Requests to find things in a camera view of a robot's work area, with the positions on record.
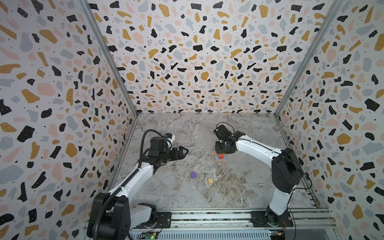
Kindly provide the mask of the purple cube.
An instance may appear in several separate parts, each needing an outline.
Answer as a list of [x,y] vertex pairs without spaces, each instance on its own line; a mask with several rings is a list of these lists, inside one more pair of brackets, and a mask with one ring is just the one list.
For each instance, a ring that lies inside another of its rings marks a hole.
[[195,179],[197,177],[197,174],[195,172],[192,172],[190,175],[192,179]]

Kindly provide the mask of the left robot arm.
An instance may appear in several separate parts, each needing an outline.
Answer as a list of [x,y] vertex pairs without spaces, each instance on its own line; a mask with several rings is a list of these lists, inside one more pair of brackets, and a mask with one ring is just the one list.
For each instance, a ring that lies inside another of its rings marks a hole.
[[151,139],[151,146],[140,156],[134,170],[120,184],[107,193],[99,193],[93,200],[87,236],[93,240],[125,240],[136,227],[153,229],[158,225],[157,207],[131,201],[144,183],[168,162],[183,160],[189,150],[175,147],[175,136]]

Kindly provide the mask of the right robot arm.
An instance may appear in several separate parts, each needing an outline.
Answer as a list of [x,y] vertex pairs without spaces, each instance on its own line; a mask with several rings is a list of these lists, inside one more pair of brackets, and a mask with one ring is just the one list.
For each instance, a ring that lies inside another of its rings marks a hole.
[[216,154],[243,152],[262,161],[271,170],[275,187],[272,200],[264,216],[256,217],[253,223],[272,227],[287,224],[289,202],[305,175],[295,152],[290,148],[278,149],[262,144],[240,131],[232,133],[221,123],[217,124],[214,134],[218,138],[215,143]]

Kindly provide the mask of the left green circuit board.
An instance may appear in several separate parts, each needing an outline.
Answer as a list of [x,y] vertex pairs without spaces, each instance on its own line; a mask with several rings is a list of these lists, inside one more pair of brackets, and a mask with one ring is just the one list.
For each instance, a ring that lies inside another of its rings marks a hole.
[[138,234],[138,240],[157,240],[159,232],[142,232]]

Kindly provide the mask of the right circuit board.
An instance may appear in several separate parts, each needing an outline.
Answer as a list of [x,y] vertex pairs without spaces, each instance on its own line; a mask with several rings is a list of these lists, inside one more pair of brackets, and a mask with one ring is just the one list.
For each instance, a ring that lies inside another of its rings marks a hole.
[[273,230],[269,231],[269,236],[271,240],[285,240],[286,232],[284,230]]

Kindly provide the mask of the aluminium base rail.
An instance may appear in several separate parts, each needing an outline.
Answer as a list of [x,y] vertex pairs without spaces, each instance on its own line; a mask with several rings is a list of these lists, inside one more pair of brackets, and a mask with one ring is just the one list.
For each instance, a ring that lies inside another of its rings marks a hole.
[[270,240],[273,230],[284,230],[286,240],[342,239],[326,209],[289,209],[277,227],[261,223],[261,209],[163,209],[158,214],[159,226],[132,229],[128,239],[159,232],[158,240]]

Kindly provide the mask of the left corner aluminium post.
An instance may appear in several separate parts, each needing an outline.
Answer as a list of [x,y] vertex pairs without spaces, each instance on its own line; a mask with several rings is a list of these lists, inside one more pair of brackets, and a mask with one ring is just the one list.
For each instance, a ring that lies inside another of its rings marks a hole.
[[131,15],[120,9],[123,5],[122,1],[91,1],[91,3],[88,3],[88,1],[79,1],[79,3],[85,14],[85,18],[90,24],[91,30],[95,34],[96,41],[102,53],[105,55],[107,63],[111,67],[115,80],[128,103],[130,113],[136,118],[138,113],[132,103],[132,99],[125,85],[125,80],[120,72],[128,69],[127,64],[129,61],[124,63],[123,59],[118,56],[118,62],[120,64],[116,65],[113,58],[113,54],[121,51],[127,40],[131,39],[125,37],[126,31],[121,32],[116,28],[117,24],[130,23],[127,21],[127,17],[130,18]]

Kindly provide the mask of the corner aluminium post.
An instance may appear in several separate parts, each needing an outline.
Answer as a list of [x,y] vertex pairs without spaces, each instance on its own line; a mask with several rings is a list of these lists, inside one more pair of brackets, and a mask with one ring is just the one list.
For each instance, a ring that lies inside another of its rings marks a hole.
[[287,101],[289,100],[290,94],[294,91],[295,86],[299,82],[303,72],[305,71],[307,65],[309,64],[310,60],[313,58],[314,54],[317,51],[317,48],[319,47],[320,43],[322,42],[322,39],[324,38],[325,34],[329,30],[329,27],[331,26],[333,20],[337,16],[337,13],[341,9],[344,1],[342,0],[335,0],[330,6],[329,11],[327,12],[326,18],[323,21],[318,33],[316,34],[313,42],[311,43],[310,47],[308,48],[308,51],[306,55],[304,56],[302,62],[299,64],[298,70],[294,75],[293,80],[291,81],[290,85],[287,87],[287,91],[285,92],[281,102],[278,105],[277,110],[274,113],[274,117],[278,119],[280,113],[283,111],[283,108]]
[[132,99],[125,85],[125,80],[120,72],[128,69],[127,64],[129,61],[124,63],[123,59],[118,56],[118,62],[120,64],[116,65],[113,58],[113,54],[121,51],[127,40],[131,39],[125,37],[126,31],[121,32],[116,28],[117,24],[130,23],[127,21],[127,17],[130,18],[131,15],[120,9],[123,5],[122,1],[91,1],[91,3],[88,3],[88,1],[79,1],[79,3],[85,14],[85,18],[90,24],[91,30],[95,34],[96,41],[102,53],[105,55],[107,63],[111,67],[115,80],[128,103],[130,113],[136,118],[138,113],[132,103]]

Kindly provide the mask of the right corner aluminium post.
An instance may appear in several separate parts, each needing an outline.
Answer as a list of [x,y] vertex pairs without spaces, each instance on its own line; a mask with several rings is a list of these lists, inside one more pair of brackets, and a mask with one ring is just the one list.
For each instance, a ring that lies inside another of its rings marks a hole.
[[324,38],[325,34],[329,30],[329,27],[331,26],[333,20],[337,16],[337,13],[341,9],[344,1],[342,0],[335,0],[330,6],[329,11],[327,12],[326,18],[323,21],[318,33],[316,34],[313,42],[311,43],[310,47],[308,48],[308,51],[306,55],[304,56],[302,62],[299,64],[298,70],[294,75],[293,80],[291,81],[290,85],[287,87],[287,91],[285,92],[281,102],[278,105],[277,110],[274,113],[274,117],[278,119],[280,113],[283,111],[283,108],[287,101],[289,100],[290,94],[294,91],[295,86],[299,82],[303,72],[305,71],[307,65],[309,64],[310,60],[313,58],[314,54],[317,51],[317,48],[319,47],[320,43],[322,42],[322,39]]

